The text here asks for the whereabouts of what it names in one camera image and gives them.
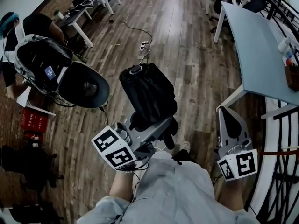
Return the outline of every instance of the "black bag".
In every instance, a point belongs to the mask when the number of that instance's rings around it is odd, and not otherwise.
[[[176,113],[178,106],[173,85],[155,64],[125,69],[120,81],[139,120],[151,125]]]

